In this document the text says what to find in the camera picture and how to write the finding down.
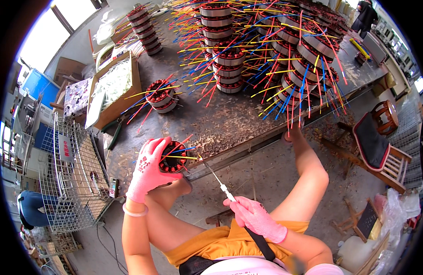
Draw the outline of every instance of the pliers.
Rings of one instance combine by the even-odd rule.
[[[118,124],[117,129],[115,131],[114,137],[112,138],[111,143],[108,146],[108,150],[111,150],[114,145],[115,145],[115,141],[117,140],[118,134],[120,133],[121,130],[121,125],[123,124],[123,120],[125,120],[128,116],[126,114],[122,115],[121,117],[115,119],[114,121],[111,121],[110,123],[106,124],[102,129],[101,132],[105,133],[107,129],[109,129],[112,125],[114,124]]]

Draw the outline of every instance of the white shirt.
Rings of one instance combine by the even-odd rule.
[[[240,257],[215,263],[202,275],[291,275],[275,263],[255,257]],[[319,264],[309,269],[306,275],[343,275],[334,264]]]

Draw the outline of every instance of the pink work glove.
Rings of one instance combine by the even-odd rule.
[[[126,196],[138,203],[144,203],[144,195],[160,185],[182,178],[182,173],[163,173],[159,170],[159,161],[165,147],[172,142],[170,136],[157,140],[149,139],[141,148],[137,166],[132,176]]]
[[[240,227],[248,227],[257,235],[270,239],[273,243],[285,240],[288,229],[273,220],[262,204],[246,197],[234,197],[236,201],[226,199],[225,206],[230,206],[236,214],[236,222]]]

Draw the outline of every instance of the wooden stool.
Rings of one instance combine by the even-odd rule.
[[[347,208],[349,209],[350,217],[341,223],[336,223],[334,220],[332,220],[330,221],[330,224],[343,236],[346,236],[346,231],[349,228],[353,228],[358,237],[360,237],[364,243],[367,243],[367,238],[373,229],[374,223],[378,222],[377,219],[379,219],[379,223],[381,223],[381,217],[376,211],[372,200],[367,198],[367,206],[360,212],[355,211],[349,199],[344,198],[344,201],[346,202]]]
[[[339,156],[346,158],[347,164],[344,167],[343,177],[346,179],[347,174],[349,173],[350,168],[352,165],[358,165],[359,167],[367,170],[369,173],[375,175],[377,178],[382,180],[385,184],[390,186],[391,188],[398,191],[400,194],[405,192],[405,187],[403,185],[405,174],[407,172],[407,164],[412,161],[412,157],[407,153],[391,146],[389,150],[389,156],[387,161],[385,162],[384,169],[380,172],[376,172],[371,170],[367,167],[364,161],[360,157],[360,153],[358,151],[357,154],[353,152],[357,151],[357,141],[352,132],[352,126],[347,125],[342,122],[338,122],[338,127],[343,129],[344,132],[340,135],[338,139],[334,142],[327,140],[325,138],[321,138],[321,143],[327,146],[329,149],[338,153]],[[338,143],[347,135],[349,134],[352,138],[352,151],[348,151],[345,148],[338,146]]]
[[[398,116],[393,104],[389,101],[383,101],[376,104],[373,110],[370,112],[373,120],[377,123],[378,128],[376,129],[380,135],[391,134],[399,126]],[[388,122],[384,123],[381,116],[385,114]]]

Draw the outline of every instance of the bracelet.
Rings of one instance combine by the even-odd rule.
[[[132,217],[142,217],[142,216],[146,216],[147,213],[149,212],[149,208],[147,207],[147,205],[144,205],[144,206],[146,207],[146,209],[143,212],[132,213],[129,210],[127,210],[126,203],[123,203],[123,211],[124,211],[124,213],[126,213],[127,215],[132,216]]]

